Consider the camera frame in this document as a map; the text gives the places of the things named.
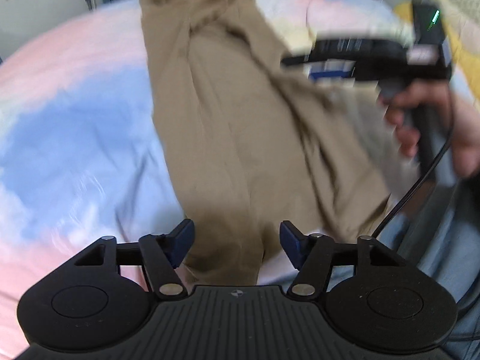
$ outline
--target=brown pants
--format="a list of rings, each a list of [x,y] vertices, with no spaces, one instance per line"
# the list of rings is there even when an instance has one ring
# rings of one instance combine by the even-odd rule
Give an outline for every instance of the brown pants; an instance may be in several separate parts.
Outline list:
[[[191,280],[254,285],[278,227],[366,234],[388,191],[341,110],[299,70],[254,0],[141,0],[154,125],[196,239]]]

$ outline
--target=person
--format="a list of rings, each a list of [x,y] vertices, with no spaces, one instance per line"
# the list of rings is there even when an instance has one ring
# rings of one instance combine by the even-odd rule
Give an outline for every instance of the person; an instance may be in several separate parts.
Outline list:
[[[415,81],[390,101],[385,120],[394,127],[400,152],[418,152],[420,133],[408,126],[405,110],[435,107],[448,127],[450,88],[440,81]],[[436,186],[417,218],[398,216],[380,242],[443,285],[457,302],[458,320],[443,349],[454,359],[480,359],[480,113],[452,93],[454,130],[451,145],[455,186]]]

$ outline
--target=ribbed black plastic panel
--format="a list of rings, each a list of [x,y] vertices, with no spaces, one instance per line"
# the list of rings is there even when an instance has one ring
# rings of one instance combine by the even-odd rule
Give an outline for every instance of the ribbed black plastic panel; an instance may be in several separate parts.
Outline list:
[[[132,337],[91,353],[32,345],[19,360],[450,360],[440,349],[390,356],[340,337],[314,304],[286,298],[279,287],[197,287],[160,304]]]

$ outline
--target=metal pin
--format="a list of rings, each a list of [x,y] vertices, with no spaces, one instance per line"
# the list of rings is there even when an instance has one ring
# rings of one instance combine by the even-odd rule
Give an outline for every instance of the metal pin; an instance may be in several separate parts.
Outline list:
[[[183,291],[183,287],[180,284],[168,283],[160,287],[160,292],[167,296],[180,295]]]
[[[315,293],[315,287],[310,284],[296,284],[292,287],[292,292],[298,296],[310,296]]]

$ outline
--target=bed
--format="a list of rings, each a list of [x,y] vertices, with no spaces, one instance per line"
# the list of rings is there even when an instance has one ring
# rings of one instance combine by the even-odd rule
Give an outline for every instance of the bed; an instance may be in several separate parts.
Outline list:
[[[292,51],[311,34],[413,41],[380,0],[256,0]],[[0,359],[27,346],[16,321],[28,287],[104,235],[135,242],[184,218],[153,123],[138,0],[121,0],[28,43],[0,65]],[[471,95],[461,69],[453,81]],[[328,82],[333,94],[351,83]],[[417,177],[374,103],[348,115],[395,198]],[[285,256],[260,284],[293,271]],[[137,269],[122,274],[141,282]]]

